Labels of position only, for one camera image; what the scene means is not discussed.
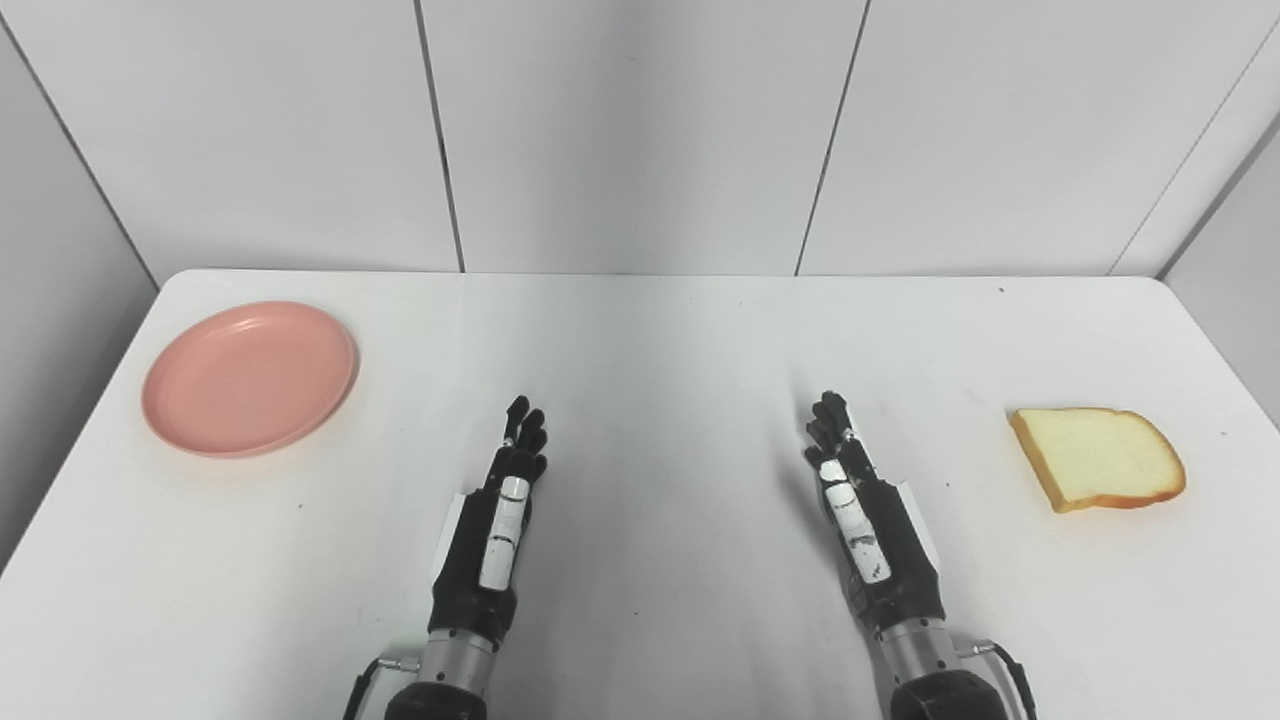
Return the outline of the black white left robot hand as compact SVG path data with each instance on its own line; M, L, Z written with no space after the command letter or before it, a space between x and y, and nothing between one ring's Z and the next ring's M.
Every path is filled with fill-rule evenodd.
M535 486L547 469L545 414L520 395L506 411L503 441L480 487L465 496L443 568L433 588L428 629L470 632L500 647L517 609L513 582L500 591L481 584L483 560L503 480Z

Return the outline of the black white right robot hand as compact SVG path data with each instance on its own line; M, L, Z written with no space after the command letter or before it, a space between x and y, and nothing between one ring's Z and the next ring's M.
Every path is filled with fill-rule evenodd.
M842 395L826 391L805 425L804 457L851 569L855 618L873 633L913 619L941 623L940 575L897 486L883 480Z

